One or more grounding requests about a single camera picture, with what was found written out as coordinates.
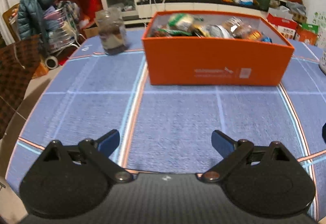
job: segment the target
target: cart wheel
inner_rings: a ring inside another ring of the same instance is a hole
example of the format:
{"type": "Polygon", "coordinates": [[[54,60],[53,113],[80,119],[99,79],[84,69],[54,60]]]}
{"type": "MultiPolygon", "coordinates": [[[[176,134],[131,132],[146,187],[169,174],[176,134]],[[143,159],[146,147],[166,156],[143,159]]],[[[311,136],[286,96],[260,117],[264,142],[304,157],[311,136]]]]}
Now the cart wheel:
{"type": "Polygon", "coordinates": [[[50,56],[45,59],[45,65],[49,69],[55,69],[59,66],[59,63],[56,57],[50,56]]]}

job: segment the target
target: table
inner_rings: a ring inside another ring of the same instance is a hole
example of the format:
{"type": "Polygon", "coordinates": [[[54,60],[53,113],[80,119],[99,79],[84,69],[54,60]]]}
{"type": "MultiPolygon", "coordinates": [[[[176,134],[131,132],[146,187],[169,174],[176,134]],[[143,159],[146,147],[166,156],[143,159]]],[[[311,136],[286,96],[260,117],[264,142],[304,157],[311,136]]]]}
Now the table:
{"type": "Polygon", "coordinates": [[[72,145],[118,129],[110,157],[133,170],[204,172],[221,160],[211,146],[219,129],[255,145],[281,141],[317,186],[310,215],[326,215],[326,76],[322,50],[292,41],[294,56],[277,87],[151,86],[143,30],[128,31],[132,45],[117,56],[88,39],[68,60],[30,114],[14,148],[6,179],[20,181],[53,139],[72,145]]]}

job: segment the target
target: screw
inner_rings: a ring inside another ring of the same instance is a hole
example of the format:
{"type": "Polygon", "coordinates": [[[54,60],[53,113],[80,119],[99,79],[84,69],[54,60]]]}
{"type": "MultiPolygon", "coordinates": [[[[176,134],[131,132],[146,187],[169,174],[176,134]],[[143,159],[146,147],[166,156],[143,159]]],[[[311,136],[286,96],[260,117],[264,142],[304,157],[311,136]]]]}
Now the screw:
{"type": "Polygon", "coordinates": [[[126,181],[129,180],[129,178],[130,178],[130,173],[126,171],[120,171],[115,174],[115,179],[117,179],[118,181],[126,181]]]}
{"type": "Polygon", "coordinates": [[[215,172],[215,171],[208,171],[208,172],[204,173],[203,176],[208,181],[215,181],[218,178],[220,178],[220,174],[218,172],[215,172]]]}

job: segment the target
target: brown plaid cloth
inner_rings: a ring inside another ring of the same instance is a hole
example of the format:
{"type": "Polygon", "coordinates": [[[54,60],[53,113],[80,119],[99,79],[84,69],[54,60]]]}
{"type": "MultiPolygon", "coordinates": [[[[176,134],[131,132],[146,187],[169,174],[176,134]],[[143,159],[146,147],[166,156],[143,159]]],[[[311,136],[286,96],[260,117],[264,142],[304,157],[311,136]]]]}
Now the brown plaid cloth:
{"type": "Polygon", "coordinates": [[[38,35],[0,49],[0,139],[40,64],[39,50],[38,35]]]}

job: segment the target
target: teal jacket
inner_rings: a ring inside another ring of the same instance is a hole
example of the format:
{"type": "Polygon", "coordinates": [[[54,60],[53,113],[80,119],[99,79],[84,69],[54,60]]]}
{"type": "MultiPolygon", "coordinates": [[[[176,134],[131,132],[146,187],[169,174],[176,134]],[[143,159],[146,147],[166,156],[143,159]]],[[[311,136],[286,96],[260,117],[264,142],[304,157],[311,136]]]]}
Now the teal jacket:
{"type": "Polygon", "coordinates": [[[54,0],[20,0],[18,9],[18,28],[21,40],[42,34],[45,48],[48,47],[48,34],[45,30],[43,12],[54,4],[54,0]]]}

